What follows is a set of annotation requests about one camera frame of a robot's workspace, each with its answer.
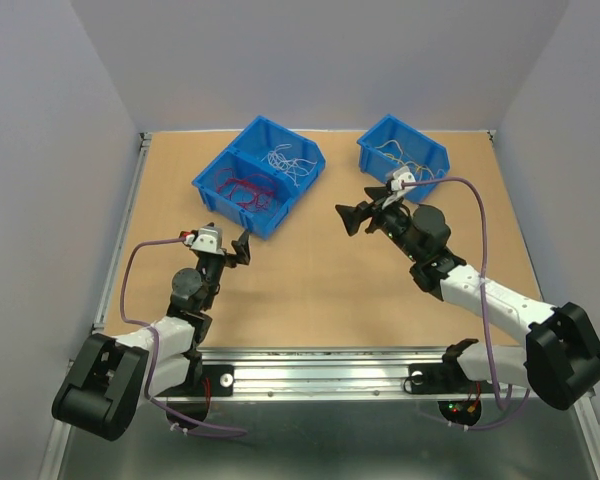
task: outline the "wooden board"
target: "wooden board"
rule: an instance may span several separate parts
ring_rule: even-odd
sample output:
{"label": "wooden board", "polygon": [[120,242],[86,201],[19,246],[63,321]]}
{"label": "wooden board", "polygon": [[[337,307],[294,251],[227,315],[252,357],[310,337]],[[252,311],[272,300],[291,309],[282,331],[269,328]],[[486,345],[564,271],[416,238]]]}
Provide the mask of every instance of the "wooden board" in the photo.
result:
{"label": "wooden board", "polygon": [[[365,199],[378,185],[358,169],[361,132],[301,132],[320,146],[327,167],[268,240],[252,237],[252,263],[226,270],[205,346],[328,347],[444,346],[482,338],[479,318],[422,293],[409,260],[381,233],[349,238],[334,205]],[[105,332],[126,333],[118,311],[121,274],[131,249],[144,240],[175,237],[209,221],[224,229],[224,245],[239,226],[208,212],[191,180],[237,132],[158,133],[139,186]],[[488,275],[538,298],[529,258],[488,136],[484,132],[429,134],[444,145],[451,173],[475,183],[484,198],[489,233]],[[471,192],[440,185],[427,202],[445,213],[449,246],[479,268],[480,217]],[[181,245],[147,247],[138,254],[127,293],[127,314],[155,321],[165,313],[171,278],[196,258]],[[494,341],[512,340],[494,328]]]}

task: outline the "blue storage bin divider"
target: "blue storage bin divider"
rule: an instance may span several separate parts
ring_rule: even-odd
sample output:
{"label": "blue storage bin divider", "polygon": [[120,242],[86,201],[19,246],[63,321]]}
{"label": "blue storage bin divider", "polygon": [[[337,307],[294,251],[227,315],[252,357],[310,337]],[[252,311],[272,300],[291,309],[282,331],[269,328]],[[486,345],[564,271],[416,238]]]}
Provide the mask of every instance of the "blue storage bin divider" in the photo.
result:
{"label": "blue storage bin divider", "polygon": [[[307,175],[298,175],[294,179],[269,165],[266,158],[267,154],[281,145],[289,145],[289,148],[279,150],[286,158],[298,158],[308,161],[308,163],[302,163],[303,168],[309,170]],[[325,167],[324,157],[315,142],[286,129],[263,116],[256,117],[256,119],[251,122],[251,124],[245,128],[233,142],[231,142],[229,147],[235,148],[242,154],[248,155],[254,161],[259,161],[267,165],[267,167],[271,168],[271,171],[278,171],[282,173],[283,176],[288,177],[293,184],[293,187],[297,189],[299,195],[304,195]]]}
{"label": "blue storage bin divider", "polygon": [[[279,145],[289,145],[289,148],[280,150],[287,159],[305,159],[315,165],[305,164],[313,168],[306,169],[306,175],[292,178],[267,161],[267,154]],[[209,210],[224,215],[266,240],[317,180],[324,167],[324,157],[315,142],[259,116],[192,184],[198,188],[202,201]],[[254,198],[253,194],[240,187],[232,190],[235,182],[225,185],[231,176],[239,180],[247,179],[256,186],[273,190],[273,201],[266,208],[254,209],[251,208],[252,205],[245,205]]]}
{"label": "blue storage bin divider", "polygon": [[[387,115],[358,140],[360,170],[385,183],[390,173],[405,163],[412,167],[416,180],[442,178],[449,173],[447,150],[393,115]],[[402,158],[396,161],[387,154]],[[421,203],[438,184],[422,185],[411,190],[406,198]]]}

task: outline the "white wall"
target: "white wall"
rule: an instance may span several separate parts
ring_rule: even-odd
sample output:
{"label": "white wall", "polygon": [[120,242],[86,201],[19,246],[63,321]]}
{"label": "white wall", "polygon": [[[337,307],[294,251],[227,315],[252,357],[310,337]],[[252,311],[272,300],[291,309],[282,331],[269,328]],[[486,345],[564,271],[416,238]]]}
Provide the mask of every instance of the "white wall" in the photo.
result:
{"label": "white wall", "polygon": [[143,131],[493,128],[568,0],[72,0]]}
{"label": "white wall", "polygon": [[496,148],[544,295],[600,335],[600,0],[571,1]]}
{"label": "white wall", "polygon": [[38,476],[136,155],[69,2],[0,1],[0,479]]}

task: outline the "bolt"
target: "bolt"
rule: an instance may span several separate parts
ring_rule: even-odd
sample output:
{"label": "bolt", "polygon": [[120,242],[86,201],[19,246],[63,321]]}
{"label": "bolt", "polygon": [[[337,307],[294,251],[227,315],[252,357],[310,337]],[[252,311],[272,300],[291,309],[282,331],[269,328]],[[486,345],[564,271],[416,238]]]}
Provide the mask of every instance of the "bolt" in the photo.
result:
{"label": "bolt", "polygon": [[220,385],[224,388],[228,388],[233,385],[233,375],[225,373],[220,377]]}

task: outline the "black bracket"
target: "black bracket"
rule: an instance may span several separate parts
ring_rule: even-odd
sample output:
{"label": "black bracket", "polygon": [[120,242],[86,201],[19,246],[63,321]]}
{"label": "black bracket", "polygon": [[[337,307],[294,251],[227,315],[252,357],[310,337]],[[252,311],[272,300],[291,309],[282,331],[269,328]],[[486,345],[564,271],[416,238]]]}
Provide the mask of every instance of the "black bracket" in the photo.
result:
{"label": "black bracket", "polygon": [[[168,402],[167,405],[187,417],[203,422],[209,413],[209,405],[205,401],[205,394],[207,393],[205,383],[208,381],[211,390],[209,393],[212,397],[230,397],[233,395],[233,382],[230,385],[222,385],[221,378],[227,374],[233,378],[234,372],[235,368],[233,365],[206,365],[201,370],[201,374],[196,382],[191,383],[187,380],[182,385],[172,387],[164,392],[164,395],[170,397],[195,397],[200,398],[200,400]],[[167,420],[171,423],[177,423],[180,427],[188,430],[197,428],[197,425],[183,421],[171,413],[167,413]]]}
{"label": "black bracket", "polygon": [[[442,362],[414,363],[409,366],[409,378],[404,382],[404,391],[412,395],[469,394],[476,382],[469,380],[460,365],[458,357],[469,346],[477,343],[469,338],[447,348]],[[488,382],[480,382],[483,393],[493,392]]]}
{"label": "black bracket", "polygon": [[57,420],[106,440],[122,435],[136,412],[149,352],[99,333],[82,345],[51,408]]}

